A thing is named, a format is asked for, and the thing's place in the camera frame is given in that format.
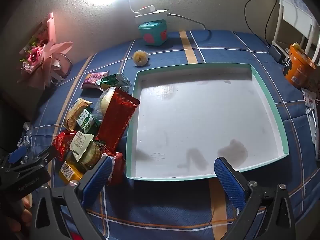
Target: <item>orange bucket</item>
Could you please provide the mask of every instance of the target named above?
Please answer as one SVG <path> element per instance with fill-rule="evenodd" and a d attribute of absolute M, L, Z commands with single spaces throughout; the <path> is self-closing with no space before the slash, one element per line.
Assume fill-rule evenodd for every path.
<path fill-rule="evenodd" d="M 316 69 L 311 59 L 290 45 L 289 59 L 284 67 L 283 74 L 290 84 L 296 88 L 302 87 L 310 74 Z"/>

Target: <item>black cable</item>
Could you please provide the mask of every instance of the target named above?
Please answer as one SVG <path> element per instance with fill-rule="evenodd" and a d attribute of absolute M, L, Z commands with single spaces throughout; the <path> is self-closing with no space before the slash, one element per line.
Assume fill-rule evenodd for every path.
<path fill-rule="evenodd" d="M 246 4 L 244 5 L 244 20 L 245 20 L 245 23 L 247 24 L 247 27 L 249 28 L 249 30 L 254 34 L 254 35 L 256 35 L 258 38 L 259 38 L 259 40 L 261 40 L 268 48 L 270 47 L 268 44 L 266 44 L 257 34 L 255 34 L 251 29 L 250 29 L 250 27 L 249 27 L 249 24 L 248 24 L 248 22 L 247 22 L 247 18 L 246 18 L 246 16 L 245 16 L 245 8 L 247 7 L 247 4 L 250 2 L 251 0 L 249 0 L 249 1 L 247 1 L 246 2 Z"/>
<path fill-rule="evenodd" d="M 167 16 L 175 16 L 175 17 L 179 17 L 179 18 L 182 18 L 182 19 L 185 19 L 185 20 L 188 20 L 188 21 L 192 21 L 192 22 L 195 22 L 195 23 L 199 23 L 201 24 L 205 30 L 207 30 L 207 28 L 205 27 L 205 25 L 201 22 L 198 22 L 198 21 L 195 21 L 195 20 L 192 20 L 190 18 L 187 18 L 187 17 L 184 17 L 184 16 L 181 16 L 181 15 L 178 15 L 178 14 L 173 14 L 173 13 L 167 13 Z"/>
<path fill-rule="evenodd" d="M 276 0 L 275 5 L 273 6 L 273 8 L 272 8 L 272 10 L 271 10 L 271 12 L 270 12 L 269 18 L 268 18 L 267 23 L 266 23 L 266 27 L 265 27 L 265 29 L 264 29 L 264 38 L 266 39 L 266 42 L 269 44 L 269 46 L 271 46 L 271 45 L 270 45 L 270 43 L 269 43 L 268 40 L 267 40 L 266 33 L 267 33 L 267 27 L 268 27 L 268 23 L 269 23 L 271 14 L 272 14 L 272 12 L 273 12 L 273 9 L 276 7 L 276 4 L 277 4 L 277 0 Z"/>

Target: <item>human hand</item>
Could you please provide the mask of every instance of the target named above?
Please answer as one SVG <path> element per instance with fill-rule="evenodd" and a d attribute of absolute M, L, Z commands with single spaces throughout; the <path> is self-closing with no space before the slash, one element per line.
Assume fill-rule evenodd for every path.
<path fill-rule="evenodd" d="M 25 207 L 25 210 L 21 214 L 21 220 L 25 223 L 25 225 L 27 227 L 30 227 L 31 221 L 32 221 L 32 214 L 28 209 L 30 209 L 32 206 L 31 194 L 29 194 L 28 196 L 25 196 L 22 199 L 22 202 Z M 21 230 L 21 225 L 18 221 L 14 220 L 12 218 L 9 218 L 9 217 L 6 217 L 6 219 L 7 219 L 9 228 L 12 232 L 19 232 Z"/>

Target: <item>pink snack package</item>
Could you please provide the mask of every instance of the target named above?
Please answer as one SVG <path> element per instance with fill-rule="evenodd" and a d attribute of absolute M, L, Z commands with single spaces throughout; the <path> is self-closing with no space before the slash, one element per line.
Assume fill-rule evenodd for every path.
<path fill-rule="evenodd" d="M 102 91 L 102 89 L 96 85 L 96 81 L 108 76 L 109 71 L 106 72 L 96 72 L 96 73 L 89 73 L 86 77 L 85 80 L 83 81 L 82 85 L 81 85 L 81 89 L 84 88 L 97 88 L 99 90 Z"/>

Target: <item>teal container lid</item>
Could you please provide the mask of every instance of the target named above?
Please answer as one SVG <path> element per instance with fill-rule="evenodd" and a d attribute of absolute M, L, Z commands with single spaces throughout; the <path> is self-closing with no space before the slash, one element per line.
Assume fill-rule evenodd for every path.
<path fill-rule="evenodd" d="M 158 27 L 162 25 L 164 22 L 163 21 L 154 21 L 154 22 L 147 22 L 139 25 L 139 30 L 143 29 L 153 29 L 155 27 Z"/>

